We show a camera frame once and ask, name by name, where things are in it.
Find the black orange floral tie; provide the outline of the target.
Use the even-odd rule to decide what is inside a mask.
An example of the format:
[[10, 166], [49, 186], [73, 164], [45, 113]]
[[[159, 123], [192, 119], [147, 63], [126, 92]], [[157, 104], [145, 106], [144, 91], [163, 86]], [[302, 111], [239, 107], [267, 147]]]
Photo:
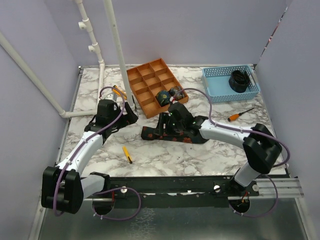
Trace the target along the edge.
[[189, 144], [204, 144], [208, 141], [208, 139], [203, 138], [199, 132], [173, 131], [147, 126], [142, 127], [141, 138], [146, 141], [162, 140]]

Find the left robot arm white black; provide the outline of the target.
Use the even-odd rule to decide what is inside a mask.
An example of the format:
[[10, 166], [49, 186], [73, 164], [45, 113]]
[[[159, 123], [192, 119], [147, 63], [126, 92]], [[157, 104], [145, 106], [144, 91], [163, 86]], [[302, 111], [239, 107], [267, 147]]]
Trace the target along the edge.
[[83, 201], [94, 195], [103, 198], [111, 190], [110, 176], [93, 172], [81, 175], [89, 160], [107, 138], [120, 129], [136, 123], [138, 116], [127, 102], [122, 107], [113, 100], [100, 100], [97, 114], [85, 127], [84, 133], [71, 153], [57, 166], [48, 166], [42, 174], [41, 205], [52, 209], [56, 216], [75, 214]]

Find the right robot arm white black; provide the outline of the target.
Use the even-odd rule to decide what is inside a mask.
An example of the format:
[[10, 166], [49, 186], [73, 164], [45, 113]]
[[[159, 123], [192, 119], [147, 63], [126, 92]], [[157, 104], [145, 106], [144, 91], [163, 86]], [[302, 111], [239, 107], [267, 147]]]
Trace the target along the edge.
[[263, 124], [242, 128], [213, 122], [206, 116], [193, 116], [179, 102], [172, 104], [168, 112], [159, 114], [157, 126], [148, 136], [194, 144], [215, 140], [243, 149], [247, 162], [229, 184], [230, 191], [236, 196], [246, 192], [248, 185], [257, 177], [268, 174], [282, 152], [282, 146]]

